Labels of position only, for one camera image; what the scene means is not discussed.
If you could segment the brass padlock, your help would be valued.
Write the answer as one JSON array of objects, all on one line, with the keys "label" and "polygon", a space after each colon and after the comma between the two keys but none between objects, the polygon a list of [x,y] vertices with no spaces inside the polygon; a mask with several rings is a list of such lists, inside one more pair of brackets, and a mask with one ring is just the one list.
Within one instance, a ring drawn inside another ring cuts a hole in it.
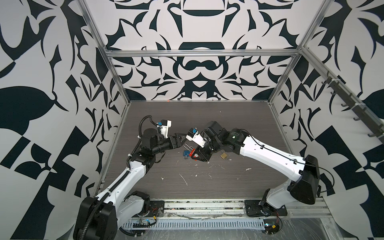
[{"label": "brass padlock", "polygon": [[221,158],[223,159],[223,160],[228,160],[229,158],[228,158],[228,155],[226,154],[226,153],[222,153],[221,154]]}]

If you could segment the red padlock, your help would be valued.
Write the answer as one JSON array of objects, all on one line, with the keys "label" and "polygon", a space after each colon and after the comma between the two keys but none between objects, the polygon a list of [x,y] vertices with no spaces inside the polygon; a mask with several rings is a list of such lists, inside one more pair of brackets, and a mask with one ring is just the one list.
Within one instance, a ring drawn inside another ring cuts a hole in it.
[{"label": "red padlock", "polygon": [[193,147],[191,147],[191,146],[189,146],[187,144],[184,144],[183,147],[185,148],[185,150],[191,151],[191,157],[190,157],[191,159],[193,159],[195,161],[198,159],[198,155],[196,154],[196,149],[195,148],[193,148]]}]

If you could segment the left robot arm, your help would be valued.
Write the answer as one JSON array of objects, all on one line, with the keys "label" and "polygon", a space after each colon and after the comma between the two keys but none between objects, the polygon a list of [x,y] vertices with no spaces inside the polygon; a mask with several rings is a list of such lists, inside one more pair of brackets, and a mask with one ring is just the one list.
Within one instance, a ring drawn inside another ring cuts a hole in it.
[{"label": "left robot arm", "polygon": [[128,165],[104,191],[86,197],[79,209],[73,238],[75,240],[113,240],[133,216],[149,211],[150,197],[132,188],[156,162],[156,155],[177,149],[186,141],[186,134],[175,133],[165,138],[150,128],[140,133],[138,144],[128,157]]}]

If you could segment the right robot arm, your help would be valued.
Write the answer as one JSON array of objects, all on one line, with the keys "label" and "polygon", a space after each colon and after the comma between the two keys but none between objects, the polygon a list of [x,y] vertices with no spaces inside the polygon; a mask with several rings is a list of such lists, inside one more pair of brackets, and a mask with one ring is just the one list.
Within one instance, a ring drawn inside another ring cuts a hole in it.
[{"label": "right robot arm", "polygon": [[198,145],[191,156],[194,160],[208,162],[214,153],[225,151],[257,160],[288,178],[278,187],[265,191],[254,207],[255,217],[271,216],[295,201],[314,205],[322,192],[319,185],[322,168],[316,157],[286,153],[257,140],[245,129],[227,131],[212,121],[202,132],[191,128],[187,140]]}]

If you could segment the blue padlock far left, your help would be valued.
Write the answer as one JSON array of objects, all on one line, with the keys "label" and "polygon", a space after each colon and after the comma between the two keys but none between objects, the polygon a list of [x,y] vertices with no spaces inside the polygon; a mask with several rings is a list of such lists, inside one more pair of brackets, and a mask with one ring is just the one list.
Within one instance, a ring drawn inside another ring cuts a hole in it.
[{"label": "blue padlock far left", "polygon": [[183,156],[185,159],[188,159],[191,157],[191,151],[185,150],[183,153]]}]

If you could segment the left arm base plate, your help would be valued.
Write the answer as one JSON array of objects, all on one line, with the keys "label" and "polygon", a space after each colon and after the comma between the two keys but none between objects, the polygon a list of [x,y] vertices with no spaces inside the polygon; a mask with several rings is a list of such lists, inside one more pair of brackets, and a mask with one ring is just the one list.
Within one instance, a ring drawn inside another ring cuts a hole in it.
[{"label": "left arm base plate", "polygon": [[164,215],[165,201],[150,201],[144,204],[144,217],[161,217]]}]

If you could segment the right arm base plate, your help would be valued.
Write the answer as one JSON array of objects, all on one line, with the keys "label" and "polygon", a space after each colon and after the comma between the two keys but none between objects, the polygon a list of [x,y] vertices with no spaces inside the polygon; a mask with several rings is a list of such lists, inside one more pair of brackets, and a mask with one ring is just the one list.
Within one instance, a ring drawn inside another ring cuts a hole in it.
[{"label": "right arm base plate", "polygon": [[244,204],[246,215],[250,218],[270,217],[277,215],[285,217],[288,215],[286,206],[282,206],[281,208],[276,209],[268,203],[264,203],[262,200],[245,200]]}]

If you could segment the grey wall hook rail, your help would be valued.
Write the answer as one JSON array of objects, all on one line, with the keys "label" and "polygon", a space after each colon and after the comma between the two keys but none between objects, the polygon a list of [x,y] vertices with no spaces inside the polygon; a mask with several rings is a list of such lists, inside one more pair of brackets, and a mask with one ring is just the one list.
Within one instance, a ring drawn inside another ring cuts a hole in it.
[{"label": "grey wall hook rail", "polygon": [[332,96],[338,96],[343,103],[341,106],[354,112],[354,121],[361,121],[371,131],[369,138],[376,138],[384,144],[384,122],[355,95],[342,80],[335,78],[330,71],[326,73],[326,80],[322,85],[328,85]]}]

